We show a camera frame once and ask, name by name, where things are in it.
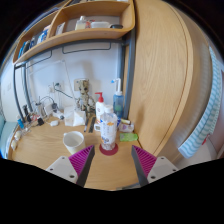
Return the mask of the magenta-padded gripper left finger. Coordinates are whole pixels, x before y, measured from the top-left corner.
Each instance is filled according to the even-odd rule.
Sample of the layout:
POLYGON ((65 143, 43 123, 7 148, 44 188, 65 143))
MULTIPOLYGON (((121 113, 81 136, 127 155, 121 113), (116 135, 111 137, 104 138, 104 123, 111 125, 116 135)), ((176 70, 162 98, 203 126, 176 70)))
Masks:
POLYGON ((59 157, 47 168, 47 171, 83 187, 94 155, 95 147, 90 145, 69 157, 59 157))

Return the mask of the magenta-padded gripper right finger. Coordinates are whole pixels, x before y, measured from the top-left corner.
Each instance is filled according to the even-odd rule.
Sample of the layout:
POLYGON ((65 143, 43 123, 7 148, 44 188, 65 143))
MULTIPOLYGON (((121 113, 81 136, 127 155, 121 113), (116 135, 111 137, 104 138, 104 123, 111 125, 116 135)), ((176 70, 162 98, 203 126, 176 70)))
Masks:
POLYGON ((139 184, 141 187, 168 176, 178 170, 166 157, 155 157, 146 150, 132 146, 131 151, 134 160, 139 184))

